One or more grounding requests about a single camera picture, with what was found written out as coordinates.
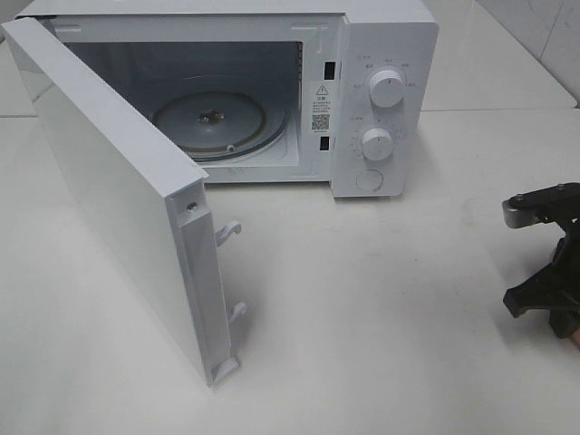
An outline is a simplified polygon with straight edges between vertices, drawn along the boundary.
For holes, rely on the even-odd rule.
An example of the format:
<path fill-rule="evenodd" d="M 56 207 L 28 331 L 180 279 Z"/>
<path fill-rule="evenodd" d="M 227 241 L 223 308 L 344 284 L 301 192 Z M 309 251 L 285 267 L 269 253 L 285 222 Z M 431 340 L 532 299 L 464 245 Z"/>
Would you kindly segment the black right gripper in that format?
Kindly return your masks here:
<path fill-rule="evenodd" d="M 531 310 L 549 310 L 549 325 L 559 339 L 579 330 L 579 222 L 565 227 L 552 260 L 530 279 L 509 288 L 503 303 L 513 318 Z"/>

